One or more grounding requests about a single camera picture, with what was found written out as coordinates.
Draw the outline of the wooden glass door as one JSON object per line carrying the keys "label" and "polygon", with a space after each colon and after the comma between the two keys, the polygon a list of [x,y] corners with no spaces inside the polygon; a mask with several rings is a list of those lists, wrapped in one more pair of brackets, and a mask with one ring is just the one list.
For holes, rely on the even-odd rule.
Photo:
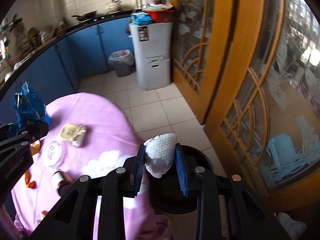
{"label": "wooden glass door", "polygon": [[171,0],[174,82],[226,176],[319,208],[319,21],[308,0]]}

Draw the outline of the white drawer cabinet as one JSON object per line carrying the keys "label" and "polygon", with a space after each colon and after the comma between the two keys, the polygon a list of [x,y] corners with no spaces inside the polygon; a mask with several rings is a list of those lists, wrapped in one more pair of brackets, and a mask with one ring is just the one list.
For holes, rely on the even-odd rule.
{"label": "white drawer cabinet", "polygon": [[170,85],[172,23],[129,24],[138,87],[154,90]]}

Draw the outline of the blue package on cabinet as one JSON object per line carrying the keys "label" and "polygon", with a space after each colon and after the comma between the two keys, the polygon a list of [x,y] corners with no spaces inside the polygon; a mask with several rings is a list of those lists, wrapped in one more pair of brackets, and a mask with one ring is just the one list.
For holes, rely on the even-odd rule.
{"label": "blue package on cabinet", "polygon": [[143,11],[131,14],[131,22],[135,25],[148,25],[153,23],[152,17]]}

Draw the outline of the black round trash bin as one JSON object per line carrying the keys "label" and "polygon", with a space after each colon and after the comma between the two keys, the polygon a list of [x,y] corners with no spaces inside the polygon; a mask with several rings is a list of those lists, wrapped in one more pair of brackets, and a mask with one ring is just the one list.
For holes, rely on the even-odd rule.
{"label": "black round trash bin", "polygon": [[174,215],[197,210],[199,191],[194,169],[198,166],[213,170],[209,159],[201,151],[178,143],[175,147],[174,161],[161,178],[147,173],[151,206],[158,211]]}

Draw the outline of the red basket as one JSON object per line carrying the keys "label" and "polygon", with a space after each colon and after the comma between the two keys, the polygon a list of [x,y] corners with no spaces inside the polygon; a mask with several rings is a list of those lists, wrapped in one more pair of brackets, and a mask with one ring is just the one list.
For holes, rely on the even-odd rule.
{"label": "red basket", "polygon": [[154,23],[170,23],[172,22],[173,10],[146,10],[145,11]]}

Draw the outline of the orange peel strip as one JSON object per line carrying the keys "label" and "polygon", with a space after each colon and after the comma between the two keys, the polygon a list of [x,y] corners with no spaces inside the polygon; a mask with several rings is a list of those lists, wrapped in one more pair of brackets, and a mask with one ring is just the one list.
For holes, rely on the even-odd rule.
{"label": "orange peel strip", "polygon": [[[40,152],[40,149],[41,149],[40,140],[37,140],[37,141],[31,143],[31,146],[30,146],[31,155],[38,154]],[[24,178],[25,178],[25,184],[26,184],[27,188],[30,188],[30,189],[35,189],[36,188],[36,181],[31,180],[31,173],[30,173],[29,170],[27,170],[24,173]]]}

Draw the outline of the brown medicine bottle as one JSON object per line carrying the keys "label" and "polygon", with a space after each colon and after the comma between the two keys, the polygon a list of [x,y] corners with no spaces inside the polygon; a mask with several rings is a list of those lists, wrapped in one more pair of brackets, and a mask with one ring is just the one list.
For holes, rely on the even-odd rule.
{"label": "brown medicine bottle", "polygon": [[72,181],[68,174],[61,170],[55,170],[51,177],[51,184],[57,194],[62,197],[71,187]]}

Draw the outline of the clear plastic round lid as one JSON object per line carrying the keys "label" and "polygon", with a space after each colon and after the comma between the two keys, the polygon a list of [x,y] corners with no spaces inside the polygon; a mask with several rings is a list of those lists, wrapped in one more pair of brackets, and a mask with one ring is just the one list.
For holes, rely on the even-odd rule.
{"label": "clear plastic round lid", "polygon": [[51,168],[58,168],[62,165],[67,154],[65,143],[62,141],[52,141],[44,152],[46,165]]}

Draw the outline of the grey trash bin with bag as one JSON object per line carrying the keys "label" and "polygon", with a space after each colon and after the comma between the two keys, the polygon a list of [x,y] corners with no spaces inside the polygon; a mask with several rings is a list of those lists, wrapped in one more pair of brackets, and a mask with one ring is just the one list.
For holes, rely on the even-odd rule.
{"label": "grey trash bin with bag", "polygon": [[125,77],[132,73],[135,64],[134,55],[130,50],[119,50],[113,52],[108,58],[110,64],[116,71],[117,77]]}

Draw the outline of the blue foil snack wrapper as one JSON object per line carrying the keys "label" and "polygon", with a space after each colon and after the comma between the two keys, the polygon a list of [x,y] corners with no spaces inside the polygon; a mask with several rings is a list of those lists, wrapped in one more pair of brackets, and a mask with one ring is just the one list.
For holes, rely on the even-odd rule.
{"label": "blue foil snack wrapper", "polygon": [[20,131],[42,122],[46,122],[48,127],[51,127],[52,120],[47,114],[43,100],[27,82],[22,85],[21,91],[12,97],[12,107],[16,112],[17,127]]}

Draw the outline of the white paper towel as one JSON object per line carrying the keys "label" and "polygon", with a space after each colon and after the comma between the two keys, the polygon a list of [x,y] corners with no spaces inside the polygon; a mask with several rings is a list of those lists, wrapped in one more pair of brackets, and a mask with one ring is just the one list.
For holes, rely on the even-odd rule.
{"label": "white paper towel", "polygon": [[174,133],[157,135],[144,142],[145,166],[155,178],[161,178],[172,166],[177,137]]}

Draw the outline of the black wok pan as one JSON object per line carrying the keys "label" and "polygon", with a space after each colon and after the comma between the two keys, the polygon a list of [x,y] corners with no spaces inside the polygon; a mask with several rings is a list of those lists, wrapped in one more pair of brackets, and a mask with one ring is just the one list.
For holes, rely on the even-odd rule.
{"label": "black wok pan", "polygon": [[95,18],[97,14],[97,11],[91,11],[91,12],[88,12],[86,14],[83,14],[83,15],[73,15],[72,17],[73,18],[76,18],[79,22],[84,22],[86,20],[90,20],[92,18]]}

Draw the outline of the blue kitchen cabinets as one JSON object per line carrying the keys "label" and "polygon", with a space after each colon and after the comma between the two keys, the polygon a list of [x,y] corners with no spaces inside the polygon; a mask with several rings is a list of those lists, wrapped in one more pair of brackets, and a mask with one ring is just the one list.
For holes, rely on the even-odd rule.
{"label": "blue kitchen cabinets", "polygon": [[132,50],[128,12],[72,27],[25,60],[1,85],[1,123],[16,123],[14,94],[27,83],[44,104],[75,93],[81,79],[111,71],[112,52]]}

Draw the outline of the orange white crushed carton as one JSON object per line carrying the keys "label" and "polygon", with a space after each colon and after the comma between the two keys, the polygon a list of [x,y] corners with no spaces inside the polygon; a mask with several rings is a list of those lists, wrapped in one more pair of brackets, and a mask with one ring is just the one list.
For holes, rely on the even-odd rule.
{"label": "orange white crushed carton", "polygon": [[47,210],[43,210],[40,212],[40,219],[37,220],[37,223],[40,224],[43,219],[46,217],[46,215],[48,214],[48,211]]}

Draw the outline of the beige tissue pack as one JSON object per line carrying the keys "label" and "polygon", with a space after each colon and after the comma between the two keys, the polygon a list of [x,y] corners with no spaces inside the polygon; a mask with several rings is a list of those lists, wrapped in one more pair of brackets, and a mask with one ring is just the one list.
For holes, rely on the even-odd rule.
{"label": "beige tissue pack", "polygon": [[86,126],[83,124],[65,124],[59,132],[61,141],[75,147],[80,147],[86,135]]}

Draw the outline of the white cooking pot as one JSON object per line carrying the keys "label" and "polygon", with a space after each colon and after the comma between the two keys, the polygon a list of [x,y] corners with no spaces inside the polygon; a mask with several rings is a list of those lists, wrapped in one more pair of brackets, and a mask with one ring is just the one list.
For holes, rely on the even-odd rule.
{"label": "white cooking pot", "polygon": [[111,14],[114,12],[122,11],[121,6],[122,1],[120,0],[111,0],[105,5],[106,14]]}

